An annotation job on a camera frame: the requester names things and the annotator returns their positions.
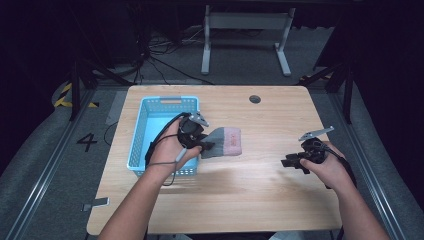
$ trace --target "plastic basket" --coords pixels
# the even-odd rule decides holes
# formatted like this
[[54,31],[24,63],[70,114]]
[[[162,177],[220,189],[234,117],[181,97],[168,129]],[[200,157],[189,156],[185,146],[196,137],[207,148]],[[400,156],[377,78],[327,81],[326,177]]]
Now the plastic basket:
[[[145,155],[150,142],[162,128],[181,112],[199,111],[199,99],[195,96],[151,96],[141,100],[140,109],[131,142],[127,167],[140,177],[145,171]],[[190,159],[176,175],[195,175],[198,157]]]

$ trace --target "sponge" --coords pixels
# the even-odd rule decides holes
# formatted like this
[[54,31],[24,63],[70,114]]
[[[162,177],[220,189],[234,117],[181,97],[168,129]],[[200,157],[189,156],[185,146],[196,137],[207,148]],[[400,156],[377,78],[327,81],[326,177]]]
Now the sponge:
[[201,152],[202,159],[238,156],[241,150],[241,130],[233,127],[220,127],[213,130],[202,142],[213,142],[215,145],[209,150]]

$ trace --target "human hand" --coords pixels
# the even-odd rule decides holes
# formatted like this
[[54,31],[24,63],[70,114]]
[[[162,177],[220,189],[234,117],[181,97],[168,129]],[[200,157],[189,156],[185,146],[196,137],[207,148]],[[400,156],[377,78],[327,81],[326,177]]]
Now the human hand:
[[[344,158],[343,153],[341,153],[333,144],[330,142],[323,143]],[[331,153],[328,154],[325,161],[321,164],[313,163],[307,159],[301,159],[300,164],[314,172],[326,186],[334,189],[336,192],[343,188],[354,186],[346,169],[339,162],[337,157]]]
[[177,156],[183,150],[183,146],[178,141],[176,135],[178,133],[180,121],[181,119],[177,119],[173,122],[159,138],[147,168],[149,171],[154,169],[156,174],[162,177],[164,181],[171,173],[182,168],[188,160],[199,155],[202,150],[200,146],[187,149],[187,152],[181,160],[175,163]]

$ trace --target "wooden table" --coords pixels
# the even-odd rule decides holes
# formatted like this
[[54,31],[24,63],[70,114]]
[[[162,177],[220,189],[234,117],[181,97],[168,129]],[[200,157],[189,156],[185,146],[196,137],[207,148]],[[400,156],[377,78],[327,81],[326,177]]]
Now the wooden table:
[[[341,226],[333,190],[314,174],[284,168],[286,154],[301,152],[298,138],[322,129],[312,99],[295,86],[135,86],[128,90],[87,225],[98,235],[137,181],[126,167],[140,100],[145,96],[194,95],[210,123],[242,132],[243,153],[200,159],[196,176],[162,187],[149,233],[210,233],[336,229]],[[258,104],[249,97],[261,98]]]

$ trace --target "finger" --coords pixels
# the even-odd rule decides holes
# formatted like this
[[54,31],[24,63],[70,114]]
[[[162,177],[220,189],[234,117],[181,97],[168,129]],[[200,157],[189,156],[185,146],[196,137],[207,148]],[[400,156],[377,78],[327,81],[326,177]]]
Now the finger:
[[200,154],[200,151],[202,148],[200,146],[196,146],[192,149],[188,149],[187,152],[184,154],[183,158],[181,158],[178,168],[181,168],[184,166],[186,162],[188,162],[190,159],[197,157]]
[[319,164],[313,163],[304,158],[300,159],[300,164],[302,164],[302,166],[304,166],[306,169],[311,170],[312,172],[315,172],[319,168]]
[[184,157],[192,159],[194,157],[197,157],[200,154],[200,151],[202,151],[202,147],[196,146],[192,149],[188,149]]

